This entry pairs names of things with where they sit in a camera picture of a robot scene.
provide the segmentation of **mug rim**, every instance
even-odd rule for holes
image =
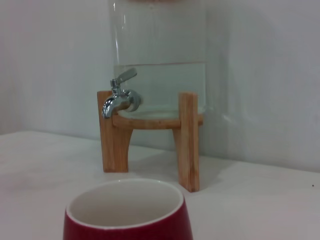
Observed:
[[[111,184],[116,184],[116,183],[123,183],[123,182],[149,182],[149,183],[153,183],[153,184],[161,184],[161,185],[165,185],[167,187],[170,187],[171,189],[173,189],[179,196],[179,203],[178,205],[169,213],[163,215],[162,217],[158,217],[156,219],[153,219],[151,221],[146,221],[143,223],[139,223],[139,224],[132,224],[132,225],[123,225],[123,226],[102,226],[102,225],[93,225],[93,224],[89,224],[89,223],[85,223],[83,221],[80,221],[78,219],[76,219],[71,211],[70,211],[70,207],[71,205],[74,203],[75,200],[77,200],[79,197],[81,197],[82,195],[90,192],[90,191],[94,191],[98,188],[101,188],[103,186],[107,186],[107,185],[111,185]],[[111,180],[108,182],[104,182],[102,184],[99,184],[98,186],[95,187],[91,187],[90,189],[87,189],[86,191],[78,194],[77,196],[75,196],[71,202],[68,203],[68,205],[65,208],[65,213],[66,215],[70,218],[70,220],[72,220],[73,222],[77,223],[78,225],[81,226],[85,226],[88,228],[93,228],[93,229],[99,229],[99,230],[123,230],[123,229],[133,229],[133,228],[140,228],[140,227],[144,227],[147,225],[151,225],[157,222],[160,222],[161,220],[164,220],[170,216],[172,216],[174,213],[176,213],[184,204],[185,202],[185,197],[182,194],[182,192],[179,190],[179,188],[177,188],[176,186],[174,186],[173,184],[167,183],[165,181],[161,181],[161,180],[156,180],[156,179],[148,179],[148,178],[128,178],[128,179],[119,179],[119,180]]]

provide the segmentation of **metal spigot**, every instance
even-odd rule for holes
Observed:
[[[121,89],[120,84],[137,75],[135,68],[121,73],[116,79],[110,81],[112,96],[110,96],[103,104],[102,117],[109,119],[115,111],[126,110],[127,112],[134,112],[141,104],[140,95],[131,89]]]

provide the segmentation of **glass jar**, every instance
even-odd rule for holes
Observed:
[[[201,0],[109,0],[114,77],[135,68],[124,82],[142,97],[126,118],[178,118],[180,92],[198,94],[206,105],[206,16]]]

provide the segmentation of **red mug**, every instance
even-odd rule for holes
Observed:
[[[166,182],[110,181],[65,209],[63,240],[193,240],[185,198]]]

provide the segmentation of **table surface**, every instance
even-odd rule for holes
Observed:
[[[0,135],[1,239],[62,239],[66,204],[106,181],[151,178],[179,186],[175,152],[130,146],[129,171],[104,173],[97,140]],[[320,239],[319,173],[200,157],[200,187],[189,193],[179,186],[194,240]]]

